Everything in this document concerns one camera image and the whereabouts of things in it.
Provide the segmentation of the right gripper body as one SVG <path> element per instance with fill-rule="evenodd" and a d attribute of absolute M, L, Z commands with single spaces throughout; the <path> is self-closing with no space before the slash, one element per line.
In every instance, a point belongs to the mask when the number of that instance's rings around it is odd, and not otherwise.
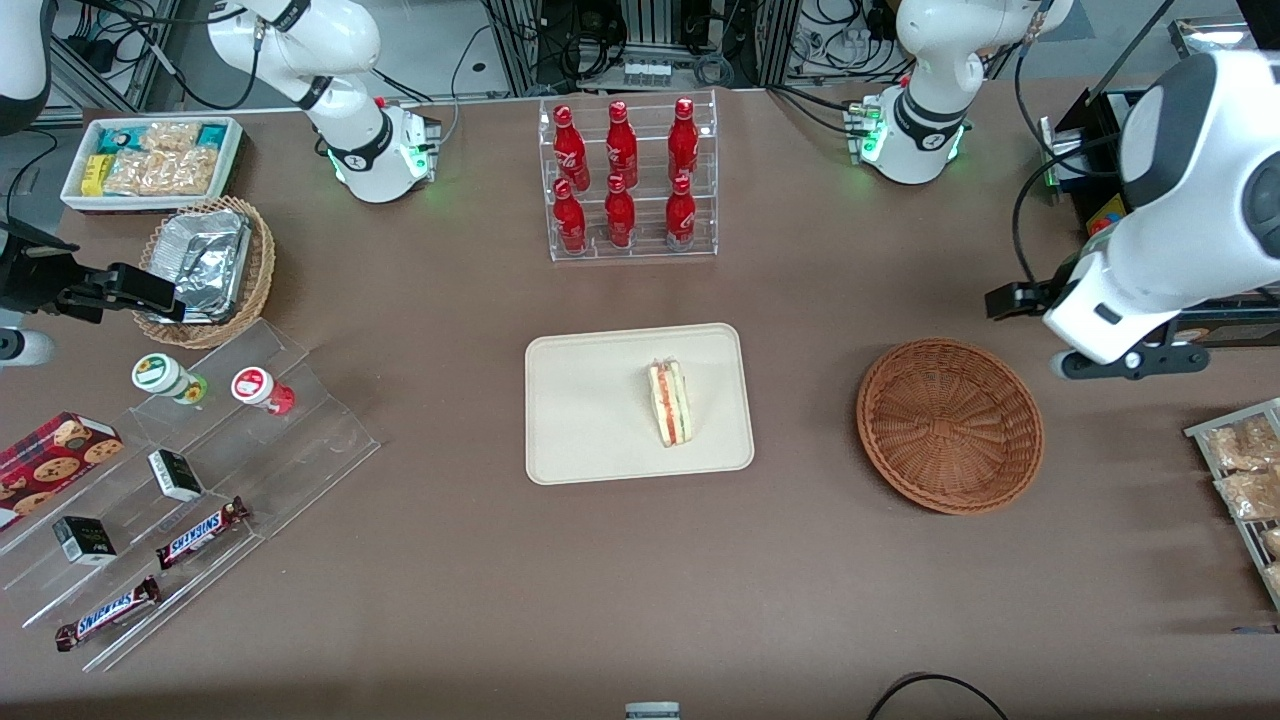
<path fill-rule="evenodd" d="M 74 252 L 81 247 L 24 222 L 3 223 L 1 306 L 36 313 L 81 282 Z"/>

